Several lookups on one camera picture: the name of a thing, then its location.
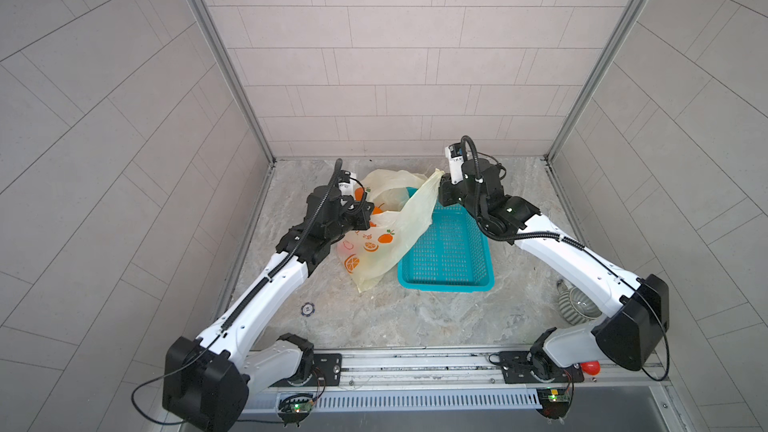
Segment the cream printed plastic bag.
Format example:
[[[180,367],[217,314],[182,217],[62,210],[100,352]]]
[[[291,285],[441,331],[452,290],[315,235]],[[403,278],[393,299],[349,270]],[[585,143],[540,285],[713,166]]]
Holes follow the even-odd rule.
[[[429,176],[377,169],[362,180],[374,204],[369,228],[347,233],[336,246],[359,292],[376,286],[430,227],[443,176],[440,169]]]

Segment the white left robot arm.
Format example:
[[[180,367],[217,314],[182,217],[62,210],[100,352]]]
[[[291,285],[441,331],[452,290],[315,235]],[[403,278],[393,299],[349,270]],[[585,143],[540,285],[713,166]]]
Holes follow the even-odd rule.
[[[276,382],[311,373],[312,344],[295,334],[250,352],[281,305],[350,231],[365,231],[374,209],[362,184],[343,179],[319,186],[307,198],[304,220],[289,229],[243,295],[195,338],[168,349],[162,406],[202,431],[228,431],[249,396]]]

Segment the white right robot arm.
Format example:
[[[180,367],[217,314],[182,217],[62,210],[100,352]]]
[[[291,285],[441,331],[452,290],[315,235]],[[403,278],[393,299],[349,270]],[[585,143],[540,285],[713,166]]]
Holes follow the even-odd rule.
[[[598,308],[596,319],[567,329],[550,328],[524,362],[533,377],[554,381],[575,364],[609,360],[641,371],[658,345],[666,345],[669,287],[658,276],[641,278],[600,257],[565,233],[532,203],[505,194],[499,166],[482,160],[450,165],[438,200],[461,205],[490,240],[537,257],[583,292]]]

